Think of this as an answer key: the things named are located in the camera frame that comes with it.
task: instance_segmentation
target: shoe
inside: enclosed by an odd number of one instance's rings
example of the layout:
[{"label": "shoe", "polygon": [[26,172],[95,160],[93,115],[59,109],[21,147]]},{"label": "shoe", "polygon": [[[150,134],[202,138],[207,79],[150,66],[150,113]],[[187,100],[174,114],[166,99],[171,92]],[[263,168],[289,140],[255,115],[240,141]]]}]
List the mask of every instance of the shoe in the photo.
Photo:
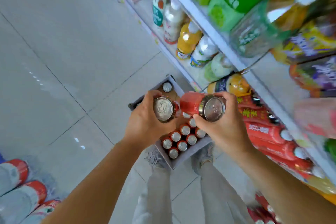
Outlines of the shoe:
[{"label": "shoe", "polygon": [[157,148],[150,151],[145,159],[152,167],[152,171],[156,167],[167,168],[167,163]]},{"label": "shoe", "polygon": [[209,143],[191,157],[191,164],[194,172],[200,175],[200,170],[205,162],[213,163],[214,143]]}]

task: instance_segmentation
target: pants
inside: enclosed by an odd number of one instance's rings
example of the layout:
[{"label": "pants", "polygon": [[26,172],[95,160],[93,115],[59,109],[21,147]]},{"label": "pants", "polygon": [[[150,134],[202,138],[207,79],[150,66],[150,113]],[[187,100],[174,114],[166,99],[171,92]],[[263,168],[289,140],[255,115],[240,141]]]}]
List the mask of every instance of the pants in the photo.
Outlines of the pants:
[{"label": "pants", "polygon": [[[200,175],[206,224],[254,224],[243,200],[211,162],[203,164]],[[172,224],[169,178],[169,171],[154,168],[132,224]]]}]

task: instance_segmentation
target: person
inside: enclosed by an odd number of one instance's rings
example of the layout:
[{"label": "person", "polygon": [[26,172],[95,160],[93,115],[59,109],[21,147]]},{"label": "person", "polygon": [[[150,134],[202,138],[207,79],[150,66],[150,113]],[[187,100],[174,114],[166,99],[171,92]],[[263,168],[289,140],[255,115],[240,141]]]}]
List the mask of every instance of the person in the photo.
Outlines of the person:
[{"label": "person", "polygon": [[[285,224],[330,223],[336,220],[336,206],[272,162],[251,144],[234,95],[226,99],[225,114],[210,123],[198,115],[194,119],[253,180]],[[161,123],[155,117],[153,100],[159,91],[149,91],[132,112],[123,139],[90,174],[50,214],[43,224],[108,223],[126,177],[141,152],[158,138],[176,128],[176,119]],[[160,156],[149,156],[153,174],[138,200],[133,223],[172,223],[169,171]],[[252,224],[246,205],[212,164],[211,147],[193,157],[193,167],[201,176],[205,223]]]}]

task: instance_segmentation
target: box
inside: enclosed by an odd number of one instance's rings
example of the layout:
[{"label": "box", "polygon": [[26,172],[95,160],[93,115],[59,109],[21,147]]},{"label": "box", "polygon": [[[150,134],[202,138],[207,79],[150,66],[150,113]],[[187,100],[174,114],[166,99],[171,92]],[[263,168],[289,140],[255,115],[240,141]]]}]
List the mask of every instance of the box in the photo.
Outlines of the box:
[{"label": "box", "polygon": [[[165,82],[170,82],[173,86],[173,89],[166,93],[162,90],[162,85]],[[170,97],[172,100],[179,101],[179,98],[184,94],[184,91],[181,89],[181,87],[177,84],[173,76],[168,75],[164,80],[159,82],[156,86],[154,86],[151,90],[159,90],[164,93],[164,95]],[[128,107],[133,111],[139,103],[142,102],[144,99],[144,96],[141,96],[133,103],[130,103]],[[182,116],[179,117],[181,124],[187,122],[187,119],[184,119]],[[206,135],[204,138],[197,141],[194,145],[188,145],[188,149],[185,152],[180,152],[179,156],[175,159],[171,159],[166,150],[162,147],[160,139],[157,140],[155,143],[156,148],[161,153],[162,157],[165,159],[166,163],[171,169],[175,169],[179,164],[181,164],[183,161],[185,161],[187,158],[195,154],[198,150],[202,149],[204,146],[206,146],[208,143],[212,142],[211,138]]]}]

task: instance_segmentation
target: person's left hand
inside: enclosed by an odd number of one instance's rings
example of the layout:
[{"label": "person's left hand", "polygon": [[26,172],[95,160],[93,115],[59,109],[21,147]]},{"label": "person's left hand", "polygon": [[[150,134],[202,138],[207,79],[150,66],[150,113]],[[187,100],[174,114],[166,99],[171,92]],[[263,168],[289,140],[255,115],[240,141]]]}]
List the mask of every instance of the person's left hand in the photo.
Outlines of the person's left hand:
[{"label": "person's left hand", "polygon": [[153,110],[154,98],[162,96],[158,90],[150,90],[143,101],[132,112],[125,130],[125,141],[143,150],[155,143],[160,137],[176,129],[177,120],[161,123]]}]

